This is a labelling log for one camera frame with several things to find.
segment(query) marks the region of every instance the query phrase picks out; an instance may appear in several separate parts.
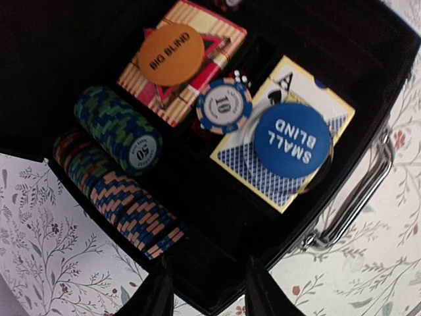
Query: poker set case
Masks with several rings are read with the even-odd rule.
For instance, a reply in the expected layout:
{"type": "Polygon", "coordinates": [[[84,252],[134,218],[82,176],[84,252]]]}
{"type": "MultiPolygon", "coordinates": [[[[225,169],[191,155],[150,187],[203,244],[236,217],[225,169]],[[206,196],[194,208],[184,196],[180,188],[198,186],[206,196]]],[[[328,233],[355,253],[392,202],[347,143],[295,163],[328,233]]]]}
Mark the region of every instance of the poker set case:
{"type": "Polygon", "coordinates": [[[250,256],[271,268],[296,247],[332,245],[387,174],[393,150],[384,130],[420,45],[419,37],[377,0],[246,0],[235,13],[216,11],[248,35],[221,77],[233,69],[252,79],[254,94],[286,55],[355,109],[323,179],[279,214],[209,158],[220,141],[191,131],[195,113],[173,128],[120,89],[118,76],[174,0],[7,1],[0,12],[0,150],[49,165],[88,215],[136,262],[148,260],[90,204],[51,159],[54,139],[76,121],[75,100],[92,84],[112,87],[160,131],[157,166],[136,180],[189,225],[169,252],[177,295],[216,315],[244,290],[250,256]],[[329,201],[373,144],[368,174],[326,232],[314,226],[329,201]]]}

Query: chip denomination label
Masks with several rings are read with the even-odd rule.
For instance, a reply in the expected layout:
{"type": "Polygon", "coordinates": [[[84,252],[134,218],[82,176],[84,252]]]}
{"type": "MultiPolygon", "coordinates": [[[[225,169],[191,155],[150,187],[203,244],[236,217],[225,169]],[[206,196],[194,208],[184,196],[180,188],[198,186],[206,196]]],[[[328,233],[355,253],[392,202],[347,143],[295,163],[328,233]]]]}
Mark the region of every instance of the chip denomination label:
{"type": "Polygon", "coordinates": [[[150,135],[139,137],[131,146],[129,162],[135,169],[148,167],[157,154],[157,141],[150,135]]]}
{"type": "Polygon", "coordinates": [[[243,112],[243,97],[233,86],[219,86],[206,96],[204,109],[212,123],[231,124],[243,112]]]}

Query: orange button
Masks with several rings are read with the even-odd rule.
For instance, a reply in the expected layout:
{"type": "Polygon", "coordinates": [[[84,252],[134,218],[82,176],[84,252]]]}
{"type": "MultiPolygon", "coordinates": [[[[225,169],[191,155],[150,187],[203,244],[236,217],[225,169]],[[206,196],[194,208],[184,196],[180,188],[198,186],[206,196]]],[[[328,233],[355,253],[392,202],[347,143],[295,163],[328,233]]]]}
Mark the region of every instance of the orange button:
{"type": "Polygon", "coordinates": [[[158,86],[176,86],[192,79],[205,56],[205,44],[186,24],[155,30],[143,42],[137,63],[146,79],[158,86]]]}

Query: metal handle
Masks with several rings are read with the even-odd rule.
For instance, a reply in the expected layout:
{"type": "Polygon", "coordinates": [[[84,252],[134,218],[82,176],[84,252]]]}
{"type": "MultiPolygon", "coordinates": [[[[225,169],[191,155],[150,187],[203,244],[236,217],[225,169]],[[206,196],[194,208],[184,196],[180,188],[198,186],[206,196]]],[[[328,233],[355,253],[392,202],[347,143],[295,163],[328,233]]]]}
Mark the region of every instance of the metal handle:
{"type": "Polygon", "coordinates": [[[376,141],[376,147],[379,151],[376,164],[351,192],[332,224],[324,232],[314,230],[307,235],[301,243],[302,250],[305,251],[310,246],[318,250],[325,250],[336,244],[378,189],[391,170],[395,157],[389,128],[384,128],[376,141]]]}

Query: floral tablecloth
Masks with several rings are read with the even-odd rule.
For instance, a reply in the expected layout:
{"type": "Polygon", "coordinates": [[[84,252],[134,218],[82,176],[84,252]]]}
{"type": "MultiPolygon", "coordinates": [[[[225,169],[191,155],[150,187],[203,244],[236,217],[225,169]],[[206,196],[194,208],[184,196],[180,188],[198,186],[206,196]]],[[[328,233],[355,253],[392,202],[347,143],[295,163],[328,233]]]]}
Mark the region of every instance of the floral tablecloth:
{"type": "MultiPolygon", "coordinates": [[[[421,31],[420,0],[387,4],[421,31]]],[[[421,315],[421,55],[392,111],[391,174],[342,240],[327,251],[286,255],[272,275],[310,316],[421,315]]],[[[367,153],[328,207],[328,225],[367,153]]],[[[88,217],[47,164],[0,156],[0,273],[30,316],[110,316],[147,273],[88,217]]],[[[245,314],[243,299],[222,316],[245,314]]],[[[175,315],[200,313],[176,299],[175,315]]]]}

